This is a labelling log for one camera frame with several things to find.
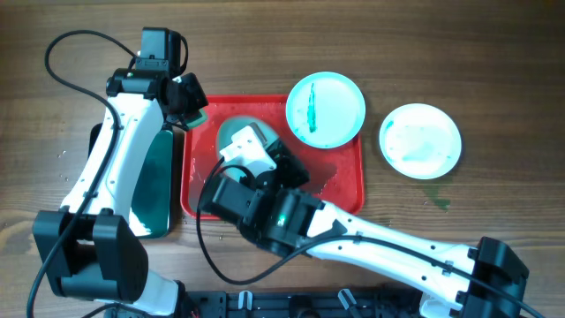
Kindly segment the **white plate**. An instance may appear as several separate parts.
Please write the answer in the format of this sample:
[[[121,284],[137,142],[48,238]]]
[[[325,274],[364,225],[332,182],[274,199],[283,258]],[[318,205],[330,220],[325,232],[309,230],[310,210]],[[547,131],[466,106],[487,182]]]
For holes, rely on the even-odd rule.
[[[267,140],[266,150],[269,146],[271,146],[275,141],[278,140],[278,134],[268,124],[257,119],[256,117],[230,117],[222,123],[217,133],[216,146],[218,148],[218,155],[220,157],[222,157],[220,155],[220,150],[231,143],[231,136],[249,124],[256,124],[261,129],[265,139]]]
[[[463,150],[461,133],[444,111],[424,103],[405,104],[390,112],[378,142],[385,160],[397,172],[420,180],[452,171]]]
[[[313,148],[339,148],[365,121],[365,98],[351,79],[337,72],[316,72],[301,79],[288,95],[285,116],[290,130]]]

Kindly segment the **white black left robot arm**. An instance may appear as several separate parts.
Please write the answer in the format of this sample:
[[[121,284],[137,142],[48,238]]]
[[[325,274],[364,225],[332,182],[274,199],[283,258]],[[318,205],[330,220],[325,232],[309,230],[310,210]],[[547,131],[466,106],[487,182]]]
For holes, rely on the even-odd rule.
[[[165,121],[198,114],[207,98],[192,73],[119,69],[102,98],[106,118],[79,180],[59,210],[41,211],[33,234],[58,297],[101,301],[149,316],[175,317],[189,302],[182,283],[149,268],[129,226],[147,151]]]

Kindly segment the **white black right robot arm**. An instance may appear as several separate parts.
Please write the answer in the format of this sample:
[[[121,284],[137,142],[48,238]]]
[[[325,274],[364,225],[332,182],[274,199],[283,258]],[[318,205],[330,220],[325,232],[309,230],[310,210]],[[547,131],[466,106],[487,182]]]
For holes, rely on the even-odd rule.
[[[371,270],[422,292],[425,317],[517,317],[529,270],[503,242],[434,242],[369,223],[302,190],[310,173],[275,134],[249,123],[222,145],[200,206],[287,262],[299,254]]]

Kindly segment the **green sponge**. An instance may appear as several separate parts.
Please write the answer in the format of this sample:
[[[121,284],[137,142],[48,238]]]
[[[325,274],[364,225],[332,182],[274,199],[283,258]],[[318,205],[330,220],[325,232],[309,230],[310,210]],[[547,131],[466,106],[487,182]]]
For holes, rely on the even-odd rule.
[[[203,109],[200,109],[198,112],[187,115],[184,119],[184,123],[189,130],[204,124],[206,121],[207,121],[207,113]]]

